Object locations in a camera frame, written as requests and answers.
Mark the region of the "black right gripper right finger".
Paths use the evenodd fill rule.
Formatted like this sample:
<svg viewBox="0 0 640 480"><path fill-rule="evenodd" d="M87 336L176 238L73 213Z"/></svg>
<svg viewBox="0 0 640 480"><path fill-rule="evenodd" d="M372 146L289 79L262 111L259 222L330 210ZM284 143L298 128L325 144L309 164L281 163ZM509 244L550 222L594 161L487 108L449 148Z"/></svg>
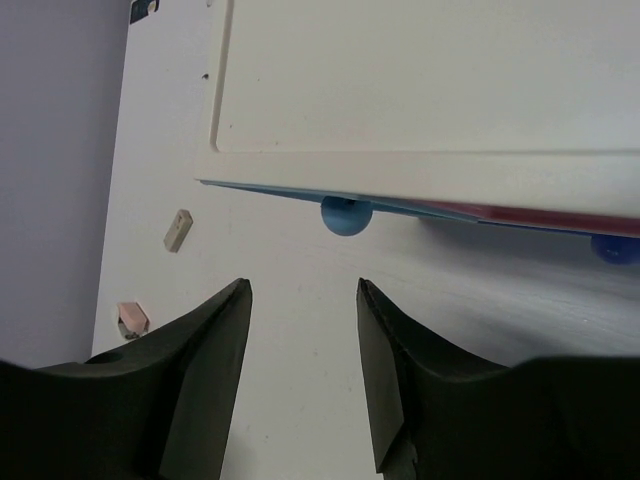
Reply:
<svg viewBox="0 0 640 480"><path fill-rule="evenodd" d="M357 326L376 471L386 479L635 479L639 361L503 366L446 340L375 284Z"/></svg>

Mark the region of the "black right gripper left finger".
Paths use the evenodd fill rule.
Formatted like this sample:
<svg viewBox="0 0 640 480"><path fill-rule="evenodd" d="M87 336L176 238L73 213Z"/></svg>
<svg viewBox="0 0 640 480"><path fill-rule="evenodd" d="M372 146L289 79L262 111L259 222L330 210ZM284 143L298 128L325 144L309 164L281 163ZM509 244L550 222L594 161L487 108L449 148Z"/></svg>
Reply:
<svg viewBox="0 0 640 480"><path fill-rule="evenodd" d="M1 365L5 479L216 479L249 333L250 283L83 363Z"/></svg>

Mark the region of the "white eraser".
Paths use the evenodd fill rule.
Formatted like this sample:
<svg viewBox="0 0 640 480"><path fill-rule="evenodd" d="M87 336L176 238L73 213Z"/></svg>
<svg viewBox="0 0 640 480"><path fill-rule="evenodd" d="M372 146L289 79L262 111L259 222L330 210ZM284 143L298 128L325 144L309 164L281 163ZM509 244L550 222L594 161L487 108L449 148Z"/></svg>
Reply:
<svg viewBox="0 0 640 480"><path fill-rule="evenodd" d="M170 253L177 253L193 225L191 213L186 209L177 211L171 225L169 226L163 244Z"/></svg>

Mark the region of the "pink drawer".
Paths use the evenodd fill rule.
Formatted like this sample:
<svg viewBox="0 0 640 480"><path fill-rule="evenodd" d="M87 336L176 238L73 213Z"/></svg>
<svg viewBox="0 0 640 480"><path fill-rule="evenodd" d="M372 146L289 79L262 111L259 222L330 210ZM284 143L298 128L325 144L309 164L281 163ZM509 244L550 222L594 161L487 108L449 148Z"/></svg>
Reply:
<svg viewBox="0 0 640 480"><path fill-rule="evenodd" d="M639 236L639 219L609 215L513 208L456 202L416 201L417 205L467 214L483 221L559 230Z"/></svg>

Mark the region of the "light blue small drawer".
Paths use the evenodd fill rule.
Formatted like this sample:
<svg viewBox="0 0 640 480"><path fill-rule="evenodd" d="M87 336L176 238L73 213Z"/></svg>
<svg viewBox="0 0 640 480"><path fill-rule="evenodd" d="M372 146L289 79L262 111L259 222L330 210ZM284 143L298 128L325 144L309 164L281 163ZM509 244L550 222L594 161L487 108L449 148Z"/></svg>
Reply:
<svg viewBox="0 0 640 480"><path fill-rule="evenodd" d="M201 180L201 183L209 186L318 203L324 225L332 233L343 237L355 236L361 233L370 224L374 212L410 217L441 218L471 223L479 221L476 216L471 214L454 212L442 207L418 205L417 203L399 199L213 180Z"/></svg>

